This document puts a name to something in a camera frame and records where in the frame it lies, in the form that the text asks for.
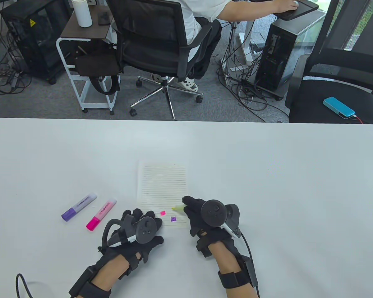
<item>highlighter cap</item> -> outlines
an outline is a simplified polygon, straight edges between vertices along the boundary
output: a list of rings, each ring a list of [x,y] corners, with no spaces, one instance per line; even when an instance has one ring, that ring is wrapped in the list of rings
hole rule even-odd
[[[61,215],[64,221],[69,221],[73,216],[75,216],[77,213],[76,211],[71,208],[68,211],[66,211],[64,214]]]
[[[86,228],[88,228],[90,231],[93,231],[100,222],[101,221],[97,217],[93,217],[93,219],[90,220],[90,222],[87,224]]]

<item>bag strap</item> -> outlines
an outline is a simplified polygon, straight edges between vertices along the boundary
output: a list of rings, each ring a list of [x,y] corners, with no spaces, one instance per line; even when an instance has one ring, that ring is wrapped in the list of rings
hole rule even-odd
[[[91,85],[94,86],[94,88],[100,92],[101,94],[104,94],[104,95],[112,95],[112,94],[115,94],[116,91],[120,91],[120,85],[119,85],[119,81],[118,81],[118,77],[117,75],[111,75],[111,80],[112,80],[112,85],[111,85],[111,89],[109,91],[103,91],[101,85],[99,84],[99,80],[97,77],[89,77],[90,78],[90,81],[91,81]]]

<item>white shirt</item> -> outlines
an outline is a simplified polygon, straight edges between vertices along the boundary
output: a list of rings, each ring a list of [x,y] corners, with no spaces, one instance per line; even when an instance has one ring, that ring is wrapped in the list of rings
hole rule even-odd
[[[191,44],[199,31],[202,29],[195,20],[196,17],[205,17],[210,22],[214,21],[221,11],[231,0],[171,0],[181,3],[182,15],[185,23],[186,41]],[[190,61],[198,51],[199,47],[189,52]]]

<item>forearm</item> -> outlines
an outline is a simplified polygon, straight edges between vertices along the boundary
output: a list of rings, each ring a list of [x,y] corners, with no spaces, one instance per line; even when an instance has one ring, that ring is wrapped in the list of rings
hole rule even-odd
[[[129,266],[129,262],[122,255],[119,255],[105,264],[105,266],[102,267],[97,275],[93,278],[91,283],[96,285],[101,290],[110,291],[119,277],[128,270]]]
[[[225,247],[224,243],[210,244],[209,250],[217,261],[221,274],[242,271],[235,256]],[[250,283],[238,288],[226,289],[225,291],[228,298],[258,298],[256,291]]]
[[[253,21],[278,12],[278,6],[274,1],[265,2],[247,2],[238,1],[229,2],[218,19],[229,22]]]

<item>white sandal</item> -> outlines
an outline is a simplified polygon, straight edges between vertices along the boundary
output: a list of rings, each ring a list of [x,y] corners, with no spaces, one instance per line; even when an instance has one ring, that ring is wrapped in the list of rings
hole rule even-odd
[[[186,78],[185,81],[177,82],[177,84],[184,89],[198,92],[198,86],[195,84],[194,79]]]

